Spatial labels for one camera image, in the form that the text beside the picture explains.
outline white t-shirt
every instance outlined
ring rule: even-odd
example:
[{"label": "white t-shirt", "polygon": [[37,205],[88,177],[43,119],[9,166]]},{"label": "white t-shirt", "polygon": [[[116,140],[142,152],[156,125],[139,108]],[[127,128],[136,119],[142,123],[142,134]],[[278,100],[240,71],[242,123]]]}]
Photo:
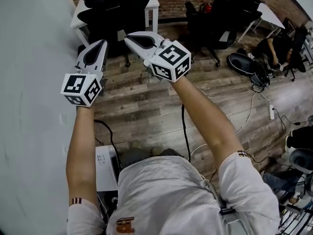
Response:
[{"label": "white t-shirt", "polygon": [[[228,208],[244,213],[255,235],[274,235],[278,201],[249,158],[233,153],[219,168],[220,194]],[[220,206],[203,179],[184,158],[152,157],[121,171],[118,208],[106,233],[135,235],[221,235]],[[68,235],[98,235],[104,223],[97,208],[84,200],[68,211]]]}]

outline electrical outlet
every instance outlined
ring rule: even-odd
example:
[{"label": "electrical outlet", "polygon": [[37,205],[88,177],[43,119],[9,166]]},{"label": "electrical outlet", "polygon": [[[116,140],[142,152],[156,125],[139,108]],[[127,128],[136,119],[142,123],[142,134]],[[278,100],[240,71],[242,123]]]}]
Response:
[{"label": "electrical outlet", "polygon": [[274,107],[270,104],[268,108],[269,108],[269,119],[274,120],[275,119],[274,110],[273,110]]}]

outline striped cuff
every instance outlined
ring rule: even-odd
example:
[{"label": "striped cuff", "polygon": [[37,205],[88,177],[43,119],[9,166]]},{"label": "striped cuff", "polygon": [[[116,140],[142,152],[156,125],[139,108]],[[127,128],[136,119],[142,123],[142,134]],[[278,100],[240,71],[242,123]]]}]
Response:
[{"label": "striped cuff", "polygon": [[247,157],[247,154],[244,151],[237,151],[239,157]]},{"label": "striped cuff", "polygon": [[72,198],[72,205],[74,204],[81,204],[82,198]]}]

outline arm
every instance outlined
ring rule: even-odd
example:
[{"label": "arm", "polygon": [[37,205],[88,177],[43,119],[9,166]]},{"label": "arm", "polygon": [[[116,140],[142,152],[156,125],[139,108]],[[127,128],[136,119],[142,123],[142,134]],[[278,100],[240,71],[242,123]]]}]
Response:
[{"label": "arm", "polygon": [[237,153],[243,147],[233,125],[186,77],[173,87],[213,153],[219,168],[221,197],[227,207],[246,215],[254,234],[274,234],[280,221],[277,198],[251,160]]},{"label": "arm", "polygon": [[98,206],[96,191],[94,108],[78,107],[67,154],[69,204],[80,197]]},{"label": "arm", "polygon": [[289,64],[289,63],[284,62],[284,63],[282,64],[282,67],[286,67],[286,66],[288,66],[288,64]]},{"label": "arm", "polygon": [[278,58],[274,49],[274,45],[273,45],[273,39],[272,38],[268,38],[268,46],[270,51],[272,52],[273,55],[273,64],[277,65],[278,64]]},{"label": "arm", "polygon": [[185,76],[172,85],[211,149],[217,168],[230,154],[243,150],[237,133],[225,114]]}]

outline red object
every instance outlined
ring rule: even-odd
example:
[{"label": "red object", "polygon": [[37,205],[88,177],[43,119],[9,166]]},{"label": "red object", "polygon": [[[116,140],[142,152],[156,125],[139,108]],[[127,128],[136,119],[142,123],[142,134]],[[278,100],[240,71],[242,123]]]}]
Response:
[{"label": "red object", "polygon": [[211,10],[212,10],[212,6],[210,4],[206,4],[204,6],[205,13],[211,13]]}]

